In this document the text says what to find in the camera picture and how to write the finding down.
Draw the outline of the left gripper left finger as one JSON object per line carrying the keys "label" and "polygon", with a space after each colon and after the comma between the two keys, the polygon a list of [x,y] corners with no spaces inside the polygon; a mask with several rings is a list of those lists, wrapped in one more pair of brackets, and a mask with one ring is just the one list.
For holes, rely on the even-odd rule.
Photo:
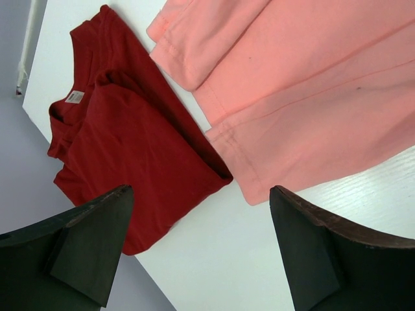
{"label": "left gripper left finger", "polygon": [[134,205],[130,186],[1,235],[2,310],[108,304]]}

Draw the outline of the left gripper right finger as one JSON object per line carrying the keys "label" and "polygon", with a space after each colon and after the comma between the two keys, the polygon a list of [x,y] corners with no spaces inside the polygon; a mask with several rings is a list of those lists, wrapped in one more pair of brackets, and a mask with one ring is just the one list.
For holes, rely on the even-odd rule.
{"label": "left gripper right finger", "polygon": [[413,310],[414,240],[318,207],[282,186],[270,212],[295,310]]}

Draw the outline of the pink polo shirt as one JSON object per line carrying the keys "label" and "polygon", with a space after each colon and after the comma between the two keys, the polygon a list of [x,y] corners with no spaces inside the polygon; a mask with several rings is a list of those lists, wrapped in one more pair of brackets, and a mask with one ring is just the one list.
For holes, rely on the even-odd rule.
{"label": "pink polo shirt", "polygon": [[167,1],[147,33],[250,205],[414,145],[413,1]]}

